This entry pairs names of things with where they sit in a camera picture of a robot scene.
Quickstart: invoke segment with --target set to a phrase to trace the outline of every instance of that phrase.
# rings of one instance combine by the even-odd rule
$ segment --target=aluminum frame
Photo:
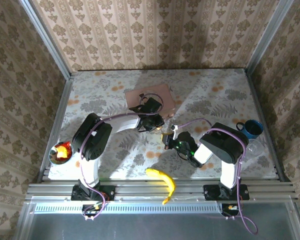
[[[67,108],[67,103],[69,100],[69,96],[72,90],[72,85],[73,85],[73,79],[74,79],[75,75],[71,75],[70,79],[68,81],[65,82],[64,88],[63,88],[63,92],[60,98],[60,103],[55,115],[55,119],[53,122],[53,126],[51,129],[51,133],[49,136],[49,140],[47,142],[46,148],[45,148],[45,152],[44,152],[44,156],[43,156],[43,160],[42,160],[42,164],[39,170],[39,174],[37,177],[36,182],[39,184],[42,182],[44,173],[46,168],[48,168],[50,166],[50,162],[49,162],[49,151],[50,149],[53,147],[54,144],[56,144],[56,142],[58,141],[58,137],[59,137],[59,133],[61,130],[61,126],[62,126],[62,122],[66,113],[66,108]]]
[[[274,166],[275,166],[275,169],[276,169],[276,173],[278,175],[279,180],[284,182],[284,181],[287,180],[287,178],[284,174],[282,166],[281,166],[281,164],[279,162],[279,159],[277,157],[274,143],[272,142],[272,139],[270,137],[270,132],[269,132],[269,129],[268,129],[268,125],[267,125],[264,113],[263,113],[262,108],[261,108],[261,104],[260,104],[259,99],[258,99],[257,91],[255,89],[254,83],[252,82],[252,78],[248,74],[247,70],[245,70],[245,74],[246,74],[247,81],[248,81],[248,84],[249,84],[249,87],[250,87],[250,90],[251,90],[251,93],[252,93],[252,98],[253,98],[253,101],[254,101],[254,105],[255,105],[258,117],[259,117],[259,119],[260,119],[260,121],[263,125],[264,135],[265,135],[266,141],[268,143],[268,148],[269,148],[271,157],[273,159],[273,163],[274,163]]]
[[[262,56],[264,55],[266,49],[268,48],[270,42],[275,36],[280,24],[285,18],[287,12],[289,11],[291,5],[293,4],[293,0],[280,0],[274,13],[272,14],[268,25],[266,26],[263,35],[258,42],[255,50],[252,53],[252,56],[246,65],[247,74],[252,75],[254,70],[256,69],[258,63],[260,62]]]
[[[167,186],[159,180],[108,180],[102,185],[115,185],[114,202],[108,205],[111,214],[184,214],[218,213],[221,203],[235,201],[206,201],[203,185],[217,184],[218,179],[175,180],[178,188],[171,201],[163,208]],[[75,181],[50,181],[30,184],[25,197],[22,213],[14,239],[28,239],[34,214],[81,214],[83,204],[95,204],[95,201],[71,201],[72,187]],[[277,179],[242,179],[248,186],[250,200],[244,204],[285,203],[296,239],[300,239],[300,215],[296,205],[297,194],[291,182]]]
[[[59,52],[56,44],[54,43],[52,36],[47,30],[42,19],[40,18],[40,14],[38,13],[37,9],[34,7],[31,0],[20,0],[20,3],[23,6],[25,12],[28,14],[32,24],[39,33],[40,37],[42,38],[45,46],[47,47],[48,51],[53,57],[55,63],[59,67],[59,70],[63,74],[65,80],[68,81],[70,79],[71,72],[67,64],[65,63],[61,53]]]

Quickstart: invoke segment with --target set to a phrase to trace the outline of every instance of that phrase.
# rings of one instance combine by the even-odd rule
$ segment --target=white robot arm
[[[173,140],[176,140],[178,138],[178,135],[182,132],[182,127],[178,128],[178,125],[175,125],[173,129]],[[204,144],[200,144],[198,146],[198,149],[194,152],[193,156],[200,164],[204,165],[212,155],[213,152],[209,148],[207,148]],[[221,160],[220,182],[229,189],[232,189],[234,186],[236,186],[238,164],[238,161],[233,164],[226,163],[225,161]]]
[[[111,134],[115,134],[126,129],[135,129],[138,127],[140,122],[140,117],[138,115],[127,115],[120,118],[115,118],[111,120]],[[99,158],[90,159],[87,161],[86,159],[82,159],[80,161],[82,165],[82,171],[85,177],[85,181],[89,187],[93,188],[99,183],[99,175],[98,175],[98,168],[99,168]],[[80,176],[80,181],[85,184],[83,176]]]

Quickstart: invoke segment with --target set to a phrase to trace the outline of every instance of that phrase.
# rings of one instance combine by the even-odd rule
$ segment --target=banana
[[[171,196],[172,196],[172,194],[174,193],[174,191],[176,189],[176,183],[175,183],[175,181],[173,180],[172,177],[168,176],[166,173],[164,173],[162,171],[159,171],[159,170],[155,170],[153,168],[147,168],[145,170],[145,173],[149,177],[154,177],[154,178],[162,179],[168,185],[169,195],[162,202],[162,205],[165,205],[171,199]]]

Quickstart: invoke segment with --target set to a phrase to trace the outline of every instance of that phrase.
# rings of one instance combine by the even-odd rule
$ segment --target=mug handle
[[[245,124],[244,124],[243,122],[238,122],[235,126],[236,126],[236,129],[238,129],[239,131],[241,131],[242,129],[244,129]]]

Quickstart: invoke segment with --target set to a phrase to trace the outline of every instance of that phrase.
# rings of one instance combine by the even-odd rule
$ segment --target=blue mug
[[[238,122],[236,129],[248,137],[248,139],[256,139],[264,131],[264,126],[257,120],[248,120],[245,123]]]

